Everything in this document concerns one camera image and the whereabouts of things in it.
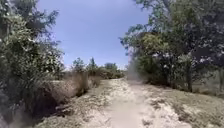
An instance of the shrub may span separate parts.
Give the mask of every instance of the shrub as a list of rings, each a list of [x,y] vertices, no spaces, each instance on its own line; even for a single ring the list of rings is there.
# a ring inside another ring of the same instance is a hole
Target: shrub
[[[87,73],[74,74],[72,79],[76,96],[81,96],[89,90]]]

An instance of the dry grass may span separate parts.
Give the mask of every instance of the dry grass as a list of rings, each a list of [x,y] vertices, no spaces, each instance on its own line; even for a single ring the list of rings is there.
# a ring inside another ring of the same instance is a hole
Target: dry grass
[[[177,90],[166,90],[164,97],[179,114],[179,119],[193,128],[224,127],[224,100]]]

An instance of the green foliage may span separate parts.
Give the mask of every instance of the green foliage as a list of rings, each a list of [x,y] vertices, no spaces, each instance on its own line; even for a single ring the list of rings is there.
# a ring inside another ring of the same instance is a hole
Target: green foliage
[[[106,63],[104,65],[104,68],[107,69],[107,70],[116,71],[117,70],[117,65],[115,63]]]
[[[89,76],[96,76],[98,74],[98,66],[95,63],[94,58],[90,59],[89,64],[86,67]]]
[[[151,83],[176,88],[223,67],[224,2],[136,0],[150,10],[148,24],[131,27],[121,43]]]
[[[12,103],[24,103],[27,111],[32,113],[42,81],[49,80],[47,76],[53,76],[62,65],[58,43],[51,40],[48,31],[55,23],[56,15],[47,23],[45,21],[51,14],[47,16],[45,13],[47,17],[42,18],[33,15],[28,20],[25,12],[40,13],[36,9],[36,2],[13,2],[0,2],[0,11],[4,11],[0,15],[0,25],[4,26],[0,33],[0,88]],[[28,25],[31,21],[36,28]],[[37,31],[42,28],[46,33]]]
[[[73,66],[72,66],[72,70],[75,73],[82,73],[85,70],[85,64],[83,62],[83,60],[81,60],[80,58],[77,58],[76,60],[73,61]]]

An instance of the bush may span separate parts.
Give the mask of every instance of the bush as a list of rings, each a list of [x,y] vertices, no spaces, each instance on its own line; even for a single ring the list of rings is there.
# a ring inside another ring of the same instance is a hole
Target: bush
[[[99,76],[90,76],[89,77],[89,86],[91,86],[91,88],[95,88],[98,87],[101,83],[102,78]]]
[[[74,74],[72,79],[76,96],[81,96],[89,90],[87,73]]]

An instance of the dry vegetation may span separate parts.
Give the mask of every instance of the dry vegetation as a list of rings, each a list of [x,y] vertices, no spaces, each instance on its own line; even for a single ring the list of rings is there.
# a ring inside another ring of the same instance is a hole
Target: dry vegetation
[[[223,128],[224,100],[202,94],[188,93],[168,88],[149,86],[152,97],[162,98],[155,101],[157,107],[160,101],[173,106],[179,115],[179,120],[190,123],[193,128]]]

